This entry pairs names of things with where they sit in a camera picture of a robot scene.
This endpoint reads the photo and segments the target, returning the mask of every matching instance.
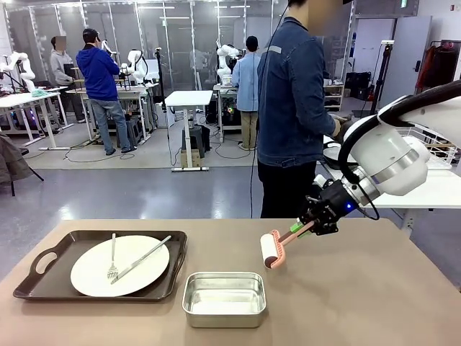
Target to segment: tray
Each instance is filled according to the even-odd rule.
[[[117,236],[152,236],[158,240],[171,239],[165,245],[170,253],[170,262],[164,273],[149,286],[120,297],[89,297],[79,293],[71,283],[71,270],[76,260],[93,246]],[[186,256],[187,236],[180,231],[72,231],[55,247],[39,254],[30,266],[29,275],[13,292],[16,298],[29,301],[127,301],[157,302],[173,292],[176,277]],[[47,254],[55,253],[54,259],[45,268],[45,273],[36,271],[38,262]]]
[[[263,280],[254,272],[196,272],[182,308],[194,328],[257,328],[266,311]]]

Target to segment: blue jacket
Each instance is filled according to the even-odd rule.
[[[109,53],[93,45],[85,45],[76,60],[85,77],[86,94],[90,99],[118,100],[114,75],[118,75],[120,70]]]
[[[323,158],[323,135],[335,125],[325,111],[321,43],[294,18],[285,18],[258,66],[258,159],[276,167]]]
[[[232,84],[238,87],[237,109],[244,112],[258,110],[258,65],[261,57],[247,53],[233,68]]]

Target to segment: lint roller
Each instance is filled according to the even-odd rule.
[[[269,269],[278,268],[285,262],[285,245],[288,245],[296,238],[310,234],[309,228],[314,225],[314,221],[303,224],[299,219],[290,227],[290,231],[280,236],[277,230],[261,237],[261,252],[264,265]]]

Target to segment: knife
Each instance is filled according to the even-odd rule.
[[[145,260],[147,257],[149,257],[153,252],[155,252],[159,247],[161,247],[163,244],[165,244],[168,240],[171,239],[171,236],[167,236],[164,240],[162,240],[160,243],[158,243],[152,250],[149,250],[149,252],[145,255],[143,255],[140,259],[134,261],[131,266],[128,268],[124,269],[119,275],[115,277],[114,280],[110,282],[111,285],[116,283],[118,280],[123,278],[125,275],[127,275],[131,270],[136,268],[143,260]]]

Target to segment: black pants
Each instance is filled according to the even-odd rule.
[[[317,162],[296,167],[273,167],[258,161],[264,196],[261,218],[297,218],[315,179]]]
[[[85,119],[84,109],[81,105],[80,96],[78,94],[68,94],[66,93],[69,90],[75,89],[75,84],[64,85],[60,87],[68,87],[67,89],[61,90],[61,102],[63,103],[64,112],[69,112],[72,106],[72,110],[75,113],[75,118],[77,120]]]

